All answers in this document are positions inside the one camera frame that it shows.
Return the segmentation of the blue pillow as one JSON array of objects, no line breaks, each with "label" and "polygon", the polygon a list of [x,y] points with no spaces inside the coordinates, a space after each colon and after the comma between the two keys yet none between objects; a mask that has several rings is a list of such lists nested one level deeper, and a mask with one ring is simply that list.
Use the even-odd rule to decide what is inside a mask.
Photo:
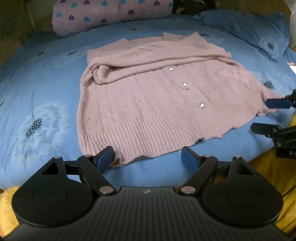
[{"label": "blue pillow", "polygon": [[244,40],[275,62],[284,56],[290,43],[288,21],[282,12],[252,15],[216,9],[198,13],[194,19]]}]

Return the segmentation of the pink heart-patterned rolled blanket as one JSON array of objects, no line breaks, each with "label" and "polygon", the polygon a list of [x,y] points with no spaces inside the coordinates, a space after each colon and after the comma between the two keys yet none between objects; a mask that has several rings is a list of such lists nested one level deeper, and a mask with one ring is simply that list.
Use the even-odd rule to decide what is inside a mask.
[{"label": "pink heart-patterned rolled blanket", "polygon": [[52,27],[57,35],[66,36],[103,25],[163,18],[171,14],[173,5],[162,0],[56,1]]}]

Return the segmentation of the black clothing pile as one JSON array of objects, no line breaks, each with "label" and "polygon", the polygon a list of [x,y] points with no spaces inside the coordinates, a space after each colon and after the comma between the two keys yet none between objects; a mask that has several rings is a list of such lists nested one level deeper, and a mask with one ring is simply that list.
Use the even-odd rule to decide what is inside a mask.
[{"label": "black clothing pile", "polygon": [[221,1],[215,0],[175,0],[173,1],[173,14],[194,16],[203,11],[220,9]]}]

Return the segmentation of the pink knitted cardigan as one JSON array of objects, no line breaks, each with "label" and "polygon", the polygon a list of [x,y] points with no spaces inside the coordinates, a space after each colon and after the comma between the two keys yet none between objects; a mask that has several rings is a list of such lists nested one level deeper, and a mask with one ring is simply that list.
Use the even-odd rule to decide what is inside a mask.
[{"label": "pink knitted cardigan", "polygon": [[87,53],[77,108],[83,154],[115,150],[114,166],[221,138],[276,94],[198,33],[120,39]]}]

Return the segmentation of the white remote control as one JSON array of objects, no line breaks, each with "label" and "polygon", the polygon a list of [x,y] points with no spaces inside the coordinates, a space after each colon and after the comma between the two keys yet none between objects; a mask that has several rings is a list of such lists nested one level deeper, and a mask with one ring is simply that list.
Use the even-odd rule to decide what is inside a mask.
[{"label": "white remote control", "polygon": [[292,61],[287,61],[287,65],[290,67],[290,69],[293,71],[293,73],[296,74],[296,64]]}]

